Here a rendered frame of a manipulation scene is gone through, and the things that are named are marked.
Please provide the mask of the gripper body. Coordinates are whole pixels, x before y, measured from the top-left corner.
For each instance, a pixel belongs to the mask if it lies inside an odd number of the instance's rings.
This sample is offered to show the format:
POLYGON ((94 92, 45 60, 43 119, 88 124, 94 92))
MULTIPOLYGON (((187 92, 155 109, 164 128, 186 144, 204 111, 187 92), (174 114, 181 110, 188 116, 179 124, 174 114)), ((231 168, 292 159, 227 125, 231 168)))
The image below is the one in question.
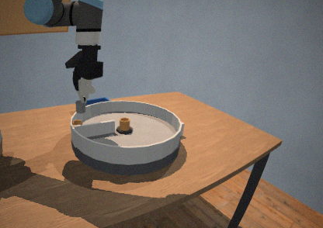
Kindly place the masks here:
POLYGON ((101 46, 97 45, 95 45, 96 47, 92 45, 78 45, 78 49, 82 49, 83 57, 76 62, 74 71, 76 71, 80 78, 92 80, 102 77, 103 62, 97 61, 98 50, 101 50, 101 46))

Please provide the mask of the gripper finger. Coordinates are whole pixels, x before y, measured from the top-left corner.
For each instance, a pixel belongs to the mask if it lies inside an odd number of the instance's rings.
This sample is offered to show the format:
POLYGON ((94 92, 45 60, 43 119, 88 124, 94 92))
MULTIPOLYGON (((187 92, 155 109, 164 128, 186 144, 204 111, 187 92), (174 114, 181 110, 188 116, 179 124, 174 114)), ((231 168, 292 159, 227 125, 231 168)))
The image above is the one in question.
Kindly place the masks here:
MULTIPOLYGON (((92 80, 86 80, 85 79, 85 86, 89 90, 89 94, 94 94, 96 92, 96 89, 92 86, 92 80)), ((85 104, 86 104, 89 96, 88 95, 83 95, 83 97, 85 99, 85 104)))
POLYGON ((85 79, 81 79, 76 71, 73 71, 73 84, 81 102, 85 102, 83 95, 89 95, 89 90, 85 86, 85 79))

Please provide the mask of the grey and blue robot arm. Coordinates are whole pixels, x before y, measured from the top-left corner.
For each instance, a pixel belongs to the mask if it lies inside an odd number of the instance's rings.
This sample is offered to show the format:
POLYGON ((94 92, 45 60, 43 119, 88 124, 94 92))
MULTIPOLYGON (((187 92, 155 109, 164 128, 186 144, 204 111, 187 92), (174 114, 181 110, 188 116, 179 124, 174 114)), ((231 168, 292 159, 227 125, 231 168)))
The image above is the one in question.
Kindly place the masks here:
MULTIPOLYGON (((100 43, 102 27, 102 0, 25 0, 24 14, 37 25, 45 27, 76 26, 75 43, 92 45, 100 43)), ((66 68, 73 68, 83 57, 82 50, 65 63, 66 68)))

